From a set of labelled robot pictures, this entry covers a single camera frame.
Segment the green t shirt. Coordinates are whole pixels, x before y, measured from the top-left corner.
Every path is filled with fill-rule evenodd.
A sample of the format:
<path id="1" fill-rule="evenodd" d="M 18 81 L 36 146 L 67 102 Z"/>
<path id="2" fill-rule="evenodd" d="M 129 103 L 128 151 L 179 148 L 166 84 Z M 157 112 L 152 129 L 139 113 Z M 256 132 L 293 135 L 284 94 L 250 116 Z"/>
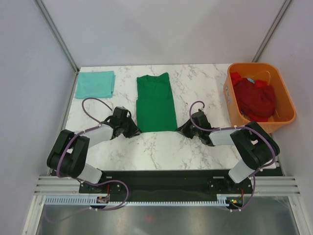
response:
<path id="1" fill-rule="evenodd" d="M 137 78 L 136 118 L 143 133 L 176 131 L 177 119 L 169 74 Z"/>

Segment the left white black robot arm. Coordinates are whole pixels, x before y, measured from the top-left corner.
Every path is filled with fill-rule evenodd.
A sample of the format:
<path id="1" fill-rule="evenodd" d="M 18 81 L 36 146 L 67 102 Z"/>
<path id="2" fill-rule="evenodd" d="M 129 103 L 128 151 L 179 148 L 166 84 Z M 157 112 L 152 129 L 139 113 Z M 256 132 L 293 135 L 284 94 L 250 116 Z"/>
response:
<path id="1" fill-rule="evenodd" d="M 132 138 L 141 134 L 132 119 L 131 113 L 124 107 L 116 107 L 113 114 L 97 126 L 79 131 L 62 130 L 48 156 L 47 166 L 56 171 L 58 177 L 71 177 L 90 183 L 96 192 L 107 188 L 107 180 L 102 171 L 86 163 L 88 150 L 105 141 L 111 141 L 120 135 Z"/>

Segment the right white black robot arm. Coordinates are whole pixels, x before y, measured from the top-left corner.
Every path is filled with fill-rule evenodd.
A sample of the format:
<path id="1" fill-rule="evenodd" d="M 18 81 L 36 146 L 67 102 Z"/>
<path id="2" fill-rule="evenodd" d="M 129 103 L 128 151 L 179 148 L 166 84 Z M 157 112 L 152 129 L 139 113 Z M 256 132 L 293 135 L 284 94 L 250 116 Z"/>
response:
<path id="1" fill-rule="evenodd" d="M 177 132 L 192 139 L 197 136 L 204 145 L 233 145 L 241 159 L 228 172 L 224 187 L 234 193 L 242 186 L 242 181 L 272 164 L 280 153 L 273 138 L 255 121 L 244 126 L 213 128 L 203 111 L 191 115 L 190 119 Z"/>

